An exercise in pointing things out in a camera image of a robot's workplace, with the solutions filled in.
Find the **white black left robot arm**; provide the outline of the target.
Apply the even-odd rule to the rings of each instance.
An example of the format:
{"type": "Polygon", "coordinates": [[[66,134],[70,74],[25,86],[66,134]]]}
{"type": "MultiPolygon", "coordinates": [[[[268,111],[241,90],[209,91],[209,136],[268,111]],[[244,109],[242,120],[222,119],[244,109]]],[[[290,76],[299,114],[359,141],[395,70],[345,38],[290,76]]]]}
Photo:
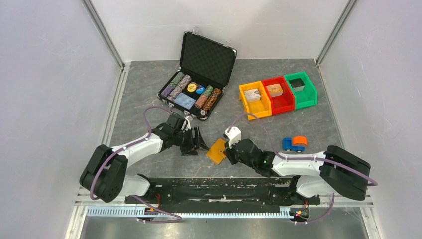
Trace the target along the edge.
{"type": "Polygon", "coordinates": [[[166,122],[149,128],[139,139],[109,147],[99,145],[82,172],[79,184],[89,190],[93,200],[106,203],[118,196],[136,195],[145,203],[156,198],[152,181],[142,175],[127,175],[134,163],[177,146],[183,156],[197,155],[199,149],[208,150],[199,127],[191,127],[187,117],[172,113],[166,122]]]}

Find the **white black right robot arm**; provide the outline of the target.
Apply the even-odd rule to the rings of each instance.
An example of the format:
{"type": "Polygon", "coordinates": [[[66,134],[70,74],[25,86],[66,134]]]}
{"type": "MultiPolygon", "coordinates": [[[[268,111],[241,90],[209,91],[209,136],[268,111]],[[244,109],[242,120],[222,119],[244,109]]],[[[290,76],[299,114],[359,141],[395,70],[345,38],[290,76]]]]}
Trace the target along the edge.
{"type": "Polygon", "coordinates": [[[291,176],[287,190],[293,203],[315,195],[338,193],[352,200],[366,197],[371,165],[341,147],[330,145],[314,154],[284,154],[259,149],[251,140],[225,143],[231,164],[242,163],[264,177],[291,176]]]}

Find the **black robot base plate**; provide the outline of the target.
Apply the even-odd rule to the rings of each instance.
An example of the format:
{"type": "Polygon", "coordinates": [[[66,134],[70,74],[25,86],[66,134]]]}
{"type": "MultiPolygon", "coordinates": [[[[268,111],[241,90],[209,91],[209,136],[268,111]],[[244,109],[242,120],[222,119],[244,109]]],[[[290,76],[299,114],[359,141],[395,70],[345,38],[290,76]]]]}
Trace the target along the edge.
{"type": "Polygon", "coordinates": [[[276,213],[318,205],[318,196],[291,194],[292,178],[151,178],[141,199],[171,213],[276,213]]]}

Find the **orange leather card holder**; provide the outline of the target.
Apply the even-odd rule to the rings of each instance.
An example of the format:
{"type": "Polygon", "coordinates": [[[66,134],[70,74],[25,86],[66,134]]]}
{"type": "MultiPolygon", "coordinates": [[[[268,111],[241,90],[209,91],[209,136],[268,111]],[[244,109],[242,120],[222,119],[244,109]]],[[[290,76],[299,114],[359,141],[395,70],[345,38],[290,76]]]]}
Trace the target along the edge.
{"type": "Polygon", "coordinates": [[[224,154],[225,143],[226,141],[224,139],[219,138],[206,153],[206,157],[214,164],[220,164],[226,158],[224,154]]]}

